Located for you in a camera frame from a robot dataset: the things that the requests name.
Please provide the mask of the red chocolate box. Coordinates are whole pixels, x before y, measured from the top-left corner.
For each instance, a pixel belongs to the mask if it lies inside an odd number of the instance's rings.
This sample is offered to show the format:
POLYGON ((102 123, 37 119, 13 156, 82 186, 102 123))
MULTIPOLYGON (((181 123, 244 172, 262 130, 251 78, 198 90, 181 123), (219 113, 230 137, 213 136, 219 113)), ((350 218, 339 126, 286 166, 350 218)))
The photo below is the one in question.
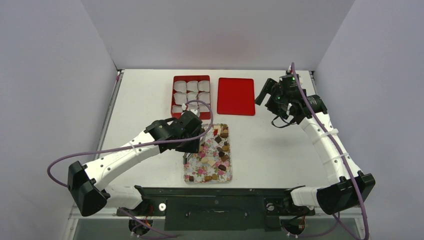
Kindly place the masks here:
POLYGON ((185 110, 196 110, 201 120, 211 113, 211 79, 209 75, 177 75, 173 77, 170 114, 178 118, 185 110))

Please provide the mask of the beige round chocolate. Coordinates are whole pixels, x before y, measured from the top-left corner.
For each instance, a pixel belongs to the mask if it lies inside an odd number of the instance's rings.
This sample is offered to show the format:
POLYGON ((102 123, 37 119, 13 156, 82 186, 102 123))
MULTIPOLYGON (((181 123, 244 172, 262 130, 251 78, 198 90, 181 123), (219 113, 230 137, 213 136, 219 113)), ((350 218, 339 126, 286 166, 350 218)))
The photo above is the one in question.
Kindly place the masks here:
POLYGON ((200 159, 201 164, 207 164, 208 161, 209 161, 209 159, 207 157, 203 157, 203 158, 200 159))

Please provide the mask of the red box lid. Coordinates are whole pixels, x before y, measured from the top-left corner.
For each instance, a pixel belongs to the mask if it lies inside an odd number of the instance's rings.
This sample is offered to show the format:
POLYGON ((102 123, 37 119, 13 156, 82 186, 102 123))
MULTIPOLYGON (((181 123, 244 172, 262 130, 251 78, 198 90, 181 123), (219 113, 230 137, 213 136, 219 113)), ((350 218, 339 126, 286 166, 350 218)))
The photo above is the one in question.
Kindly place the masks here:
POLYGON ((220 115, 254 116, 256 114, 254 80, 219 78, 216 111, 220 115))

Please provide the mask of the floral serving tray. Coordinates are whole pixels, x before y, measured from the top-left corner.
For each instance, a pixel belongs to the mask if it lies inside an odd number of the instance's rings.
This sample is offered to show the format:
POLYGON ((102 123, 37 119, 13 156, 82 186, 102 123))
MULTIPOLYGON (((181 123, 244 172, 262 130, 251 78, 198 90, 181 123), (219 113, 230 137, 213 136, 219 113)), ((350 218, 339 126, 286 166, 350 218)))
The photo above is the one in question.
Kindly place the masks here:
POLYGON ((225 123, 214 124, 205 136, 200 139, 198 153, 189 153, 187 164, 183 165, 183 180, 187 184, 228 183, 233 179, 230 130, 225 123), (208 158, 201 164, 201 158, 208 158), (224 165, 226 171, 218 169, 224 165), (206 182, 205 176, 212 180, 206 182))

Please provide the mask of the dark chocolate on tray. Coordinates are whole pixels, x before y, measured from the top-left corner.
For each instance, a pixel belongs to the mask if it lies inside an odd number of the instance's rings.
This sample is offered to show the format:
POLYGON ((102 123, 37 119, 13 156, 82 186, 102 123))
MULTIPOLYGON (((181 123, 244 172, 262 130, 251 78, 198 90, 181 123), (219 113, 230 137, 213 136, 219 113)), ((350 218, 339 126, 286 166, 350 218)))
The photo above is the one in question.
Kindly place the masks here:
POLYGON ((220 164, 218 166, 218 169, 220 169, 221 171, 226 171, 227 170, 227 168, 224 165, 222 165, 222 164, 220 164))

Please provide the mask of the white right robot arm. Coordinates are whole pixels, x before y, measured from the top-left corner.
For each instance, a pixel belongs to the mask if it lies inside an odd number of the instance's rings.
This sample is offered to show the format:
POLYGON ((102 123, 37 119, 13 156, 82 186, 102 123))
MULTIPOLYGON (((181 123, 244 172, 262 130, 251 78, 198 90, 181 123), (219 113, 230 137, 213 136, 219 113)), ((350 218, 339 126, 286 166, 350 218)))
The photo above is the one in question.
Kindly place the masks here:
POLYGON ((296 78, 292 74, 281 76, 279 81, 268 78, 255 104, 261 105, 270 95, 265 104, 267 110, 277 119, 292 118, 286 125, 297 124, 307 134, 326 171, 329 186, 296 187, 282 199, 282 207, 289 214, 301 207, 319 207, 328 215, 357 207, 359 197, 365 201, 376 180, 372 174, 364 174, 352 160, 323 100, 317 94, 308 95, 296 78))

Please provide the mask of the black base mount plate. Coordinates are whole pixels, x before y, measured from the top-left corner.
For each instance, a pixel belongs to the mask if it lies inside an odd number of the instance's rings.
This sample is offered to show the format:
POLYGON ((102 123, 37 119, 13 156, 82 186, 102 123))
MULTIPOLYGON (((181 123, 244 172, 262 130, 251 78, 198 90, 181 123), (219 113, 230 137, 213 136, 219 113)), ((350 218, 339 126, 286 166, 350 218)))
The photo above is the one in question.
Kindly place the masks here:
POLYGON ((142 202, 120 207, 117 215, 164 217, 166 231, 279 231, 282 217, 294 222, 315 215, 293 203, 289 188, 135 188, 142 202))

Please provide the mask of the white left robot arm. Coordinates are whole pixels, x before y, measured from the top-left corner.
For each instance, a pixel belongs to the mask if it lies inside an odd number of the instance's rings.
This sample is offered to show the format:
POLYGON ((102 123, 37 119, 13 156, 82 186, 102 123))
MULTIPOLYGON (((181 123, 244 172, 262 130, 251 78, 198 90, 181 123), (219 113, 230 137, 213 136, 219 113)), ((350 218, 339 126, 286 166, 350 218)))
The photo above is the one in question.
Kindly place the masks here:
POLYGON ((136 215, 149 209, 149 201, 135 186, 115 186, 111 182, 142 161, 167 150, 195 153, 200 147, 202 120, 191 111, 179 118, 155 120, 121 150, 68 167, 67 188, 80 214, 88 217, 103 208, 125 208, 136 215))

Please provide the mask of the brown chocolate bottom tray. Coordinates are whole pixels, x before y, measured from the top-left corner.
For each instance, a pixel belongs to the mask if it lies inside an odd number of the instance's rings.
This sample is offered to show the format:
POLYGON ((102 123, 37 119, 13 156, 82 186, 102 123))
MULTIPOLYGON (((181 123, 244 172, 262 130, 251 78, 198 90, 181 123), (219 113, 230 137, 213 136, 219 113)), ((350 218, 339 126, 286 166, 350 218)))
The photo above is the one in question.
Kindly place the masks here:
POLYGON ((211 177, 211 176, 209 176, 209 175, 207 175, 207 176, 205 176, 204 177, 204 181, 205 182, 209 182, 209 181, 211 181, 213 178, 211 177))

